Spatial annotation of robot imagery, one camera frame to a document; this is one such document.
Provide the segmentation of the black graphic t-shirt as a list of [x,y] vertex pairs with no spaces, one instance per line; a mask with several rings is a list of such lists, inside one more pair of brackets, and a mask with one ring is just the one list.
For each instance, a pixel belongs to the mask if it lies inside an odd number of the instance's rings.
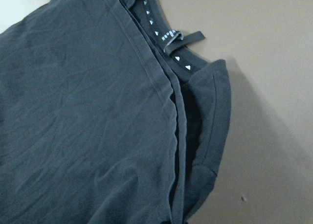
[[157,0],[51,0],[0,36],[0,221],[185,224],[214,188],[224,60]]

